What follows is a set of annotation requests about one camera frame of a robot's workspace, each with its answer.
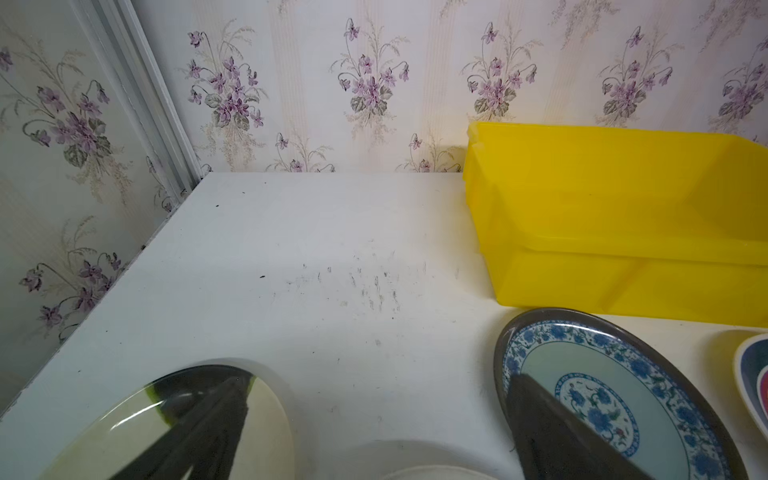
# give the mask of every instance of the plate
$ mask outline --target plate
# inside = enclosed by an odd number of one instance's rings
[[[768,333],[739,345],[733,357],[733,376],[746,409],[768,439]]]
[[[704,397],[660,353],[596,316],[544,308],[514,318],[496,344],[502,404],[526,373],[656,480],[747,478]]]
[[[425,465],[399,470],[382,480],[495,480],[495,478],[461,467]]]
[[[190,371],[195,371],[197,376],[190,377]],[[175,423],[177,406],[186,402],[189,391],[205,391],[211,379],[221,380],[222,375],[250,382],[248,413],[230,479],[293,480],[293,437],[280,401],[261,379],[245,370],[223,365],[192,367],[145,386],[83,431],[41,478],[111,478],[170,429]],[[202,388],[198,388],[200,379],[206,384]]]

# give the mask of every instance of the yellow plastic tub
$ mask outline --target yellow plastic tub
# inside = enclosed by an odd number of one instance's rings
[[[464,180],[502,305],[768,326],[765,147],[475,123]]]

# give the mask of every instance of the green and white plate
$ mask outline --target green and white plate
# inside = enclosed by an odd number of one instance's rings
[[[293,438],[280,401],[261,379],[223,365],[192,367],[145,386],[91,424],[59,454],[41,478],[112,477],[173,426],[190,395],[204,395],[216,382],[229,376],[249,383],[248,413],[230,479],[293,480]]]

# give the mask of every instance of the white plate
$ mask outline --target white plate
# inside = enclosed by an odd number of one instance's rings
[[[382,480],[496,480],[493,477],[449,465],[411,467],[392,473]]]

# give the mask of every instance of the blue and white plate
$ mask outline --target blue and white plate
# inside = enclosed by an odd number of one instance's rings
[[[613,323],[558,308],[517,316],[495,350],[502,408],[510,376],[522,373],[656,480],[747,478],[704,397],[660,353]]]

